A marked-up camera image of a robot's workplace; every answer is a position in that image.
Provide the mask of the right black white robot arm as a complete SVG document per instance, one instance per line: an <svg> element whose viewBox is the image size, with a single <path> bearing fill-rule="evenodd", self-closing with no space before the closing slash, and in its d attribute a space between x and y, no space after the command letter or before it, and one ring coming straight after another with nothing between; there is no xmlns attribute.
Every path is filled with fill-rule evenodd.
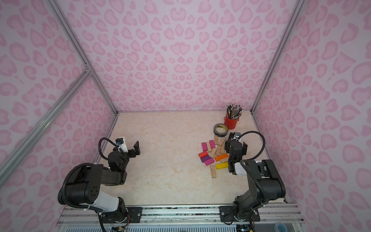
<svg viewBox="0 0 371 232"><path fill-rule="evenodd" d="M286 196L286 187L271 159L243 159L247 144L238 140L226 142L225 147L229 154L229 173L247 176L248 182L248 191L237 196L232 203L236 220L253 219L259 208Z"/></svg>

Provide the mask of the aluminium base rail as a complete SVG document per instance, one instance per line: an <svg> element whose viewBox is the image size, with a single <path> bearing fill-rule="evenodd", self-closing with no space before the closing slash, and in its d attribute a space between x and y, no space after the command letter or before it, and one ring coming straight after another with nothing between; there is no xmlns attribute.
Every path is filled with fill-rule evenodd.
<svg viewBox="0 0 371 232"><path fill-rule="evenodd" d="M66 207L57 232L275 232L283 223L288 232L306 232L303 216L296 204L270 203L258 210L253 219L238 221L231 205L143 205L129 206L130 222L103 223L92 210Z"/></svg>

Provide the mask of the blue round cap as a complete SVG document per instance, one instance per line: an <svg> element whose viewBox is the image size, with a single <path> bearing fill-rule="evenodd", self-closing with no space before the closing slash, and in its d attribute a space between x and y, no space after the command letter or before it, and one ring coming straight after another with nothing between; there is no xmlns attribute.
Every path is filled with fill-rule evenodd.
<svg viewBox="0 0 371 232"><path fill-rule="evenodd" d="M274 230L275 232L288 232L287 226L283 223L278 223L278 222L275 223Z"/></svg>

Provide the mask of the grey duct tape roll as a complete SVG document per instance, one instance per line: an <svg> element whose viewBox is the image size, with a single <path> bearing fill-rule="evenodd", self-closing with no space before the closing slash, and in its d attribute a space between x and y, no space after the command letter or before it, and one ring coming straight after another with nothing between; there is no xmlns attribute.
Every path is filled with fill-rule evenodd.
<svg viewBox="0 0 371 232"><path fill-rule="evenodd" d="M214 132L214 135L218 137L225 137L228 134L229 129L225 124L218 123L214 126L213 132Z"/></svg>

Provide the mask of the yellow block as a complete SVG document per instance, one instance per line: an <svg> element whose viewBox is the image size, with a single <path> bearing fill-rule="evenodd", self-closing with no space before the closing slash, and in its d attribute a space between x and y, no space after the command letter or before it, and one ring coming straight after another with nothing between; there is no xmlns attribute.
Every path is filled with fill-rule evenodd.
<svg viewBox="0 0 371 232"><path fill-rule="evenodd" d="M227 162L219 163L219 164L216 164L215 167L216 167L217 170L219 170L219 169L225 169L225 168L228 168L229 167L229 164Z"/></svg>

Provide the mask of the purple block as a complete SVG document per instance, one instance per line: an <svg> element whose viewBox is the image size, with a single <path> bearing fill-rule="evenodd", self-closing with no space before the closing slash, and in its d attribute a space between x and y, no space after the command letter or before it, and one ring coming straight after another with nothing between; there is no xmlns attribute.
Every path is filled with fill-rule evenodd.
<svg viewBox="0 0 371 232"><path fill-rule="evenodd" d="M205 161L209 160L210 158L211 158L210 156L206 155L206 156L201 158L201 161L205 162Z"/></svg>

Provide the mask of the bundle of coloured pencils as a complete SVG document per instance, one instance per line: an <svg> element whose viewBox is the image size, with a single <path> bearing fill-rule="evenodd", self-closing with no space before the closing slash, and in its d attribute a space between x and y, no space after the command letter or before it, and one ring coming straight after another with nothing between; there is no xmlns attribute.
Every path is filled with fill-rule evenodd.
<svg viewBox="0 0 371 232"><path fill-rule="evenodd" d="M228 119L236 120L239 119L242 115L243 107L236 104L227 104L226 105L226 115Z"/></svg>

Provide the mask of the pink magenta block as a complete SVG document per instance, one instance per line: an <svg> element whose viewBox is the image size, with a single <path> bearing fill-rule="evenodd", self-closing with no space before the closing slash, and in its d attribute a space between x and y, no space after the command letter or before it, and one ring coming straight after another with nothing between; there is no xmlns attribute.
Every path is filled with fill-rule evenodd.
<svg viewBox="0 0 371 232"><path fill-rule="evenodd" d="M210 158L210 159L206 160L206 161L204 162L204 164L205 164L206 166L208 166L208 165L210 165L210 164L213 164L214 162L215 162L215 160L214 160L213 158Z"/></svg>

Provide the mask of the red pencil cup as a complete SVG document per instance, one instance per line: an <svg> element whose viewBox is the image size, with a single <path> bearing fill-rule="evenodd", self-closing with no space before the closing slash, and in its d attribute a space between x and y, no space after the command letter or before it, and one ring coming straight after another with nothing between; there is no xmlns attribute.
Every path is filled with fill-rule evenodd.
<svg viewBox="0 0 371 232"><path fill-rule="evenodd" d="M227 126L229 130L233 130L236 128L237 122L239 119L230 119L228 116L224 117L224 124Z"/></svg>

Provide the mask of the red block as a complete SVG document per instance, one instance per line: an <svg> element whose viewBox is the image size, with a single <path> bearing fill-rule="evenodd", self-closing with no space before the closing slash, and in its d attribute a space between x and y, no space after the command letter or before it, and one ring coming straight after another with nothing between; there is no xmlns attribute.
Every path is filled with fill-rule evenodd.
<svg viewBox="0 0 371 232"><path fill-rule="evenodd" d="M204 151L204 152L198 154L198 156L199 156L200 159L203 158L203 157L205 157L205 156L207 156L207 155L208 155L208 152L207 151Z"/></svg>

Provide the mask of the orange block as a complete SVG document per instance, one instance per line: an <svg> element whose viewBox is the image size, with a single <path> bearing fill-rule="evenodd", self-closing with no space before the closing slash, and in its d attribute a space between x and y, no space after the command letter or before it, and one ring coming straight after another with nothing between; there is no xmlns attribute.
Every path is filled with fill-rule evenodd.
<svg viewBox="0 0 371 232"><path fill-rule="evenodd" d="M229 158L228 154L224 153L222 155L216 156L214 159L215 161L226 162L228 158Z"/></svg>

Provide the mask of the natural wood block upper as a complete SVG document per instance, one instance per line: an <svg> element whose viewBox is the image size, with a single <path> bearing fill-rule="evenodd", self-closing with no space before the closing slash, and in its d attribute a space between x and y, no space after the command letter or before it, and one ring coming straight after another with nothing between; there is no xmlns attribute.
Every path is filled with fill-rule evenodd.
<svg viewBox="0 0 371 232"><path fill-rule="evenodd" d="M219 142L218 142L218 145L219 145L219 146L222 146L222 145L225 143L225 141L226 141L226 138L225 138L225 137L221 138L221 139L219 140Z"/></svg>

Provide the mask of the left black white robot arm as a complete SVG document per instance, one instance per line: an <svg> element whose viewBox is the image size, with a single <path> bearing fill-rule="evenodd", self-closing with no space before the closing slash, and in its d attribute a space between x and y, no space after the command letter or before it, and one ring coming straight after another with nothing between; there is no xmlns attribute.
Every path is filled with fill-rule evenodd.
<svg viewBox="0 0 371 232"><path fill-rule="evenodd" d="M66 175L58 194L61 205L97 213L100 223L129 221L130 214L121 197L114 197L100 189L105 186L124 185L126 168L130 159L140 155L140 143L128 149L125 138L112 141L103 137L98 142L99 155L108 162L103 164L82 163Z"/></svg>

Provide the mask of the long natural wood block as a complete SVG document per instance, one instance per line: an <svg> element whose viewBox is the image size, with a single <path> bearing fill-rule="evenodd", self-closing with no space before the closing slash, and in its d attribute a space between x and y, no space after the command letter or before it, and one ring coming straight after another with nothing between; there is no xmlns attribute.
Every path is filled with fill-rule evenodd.
<svg viewBox="0 0 371 232"><path fill-rule="evenodd" d="M210 165L211 177L216 178L216 168L214 165Z"/></svg>

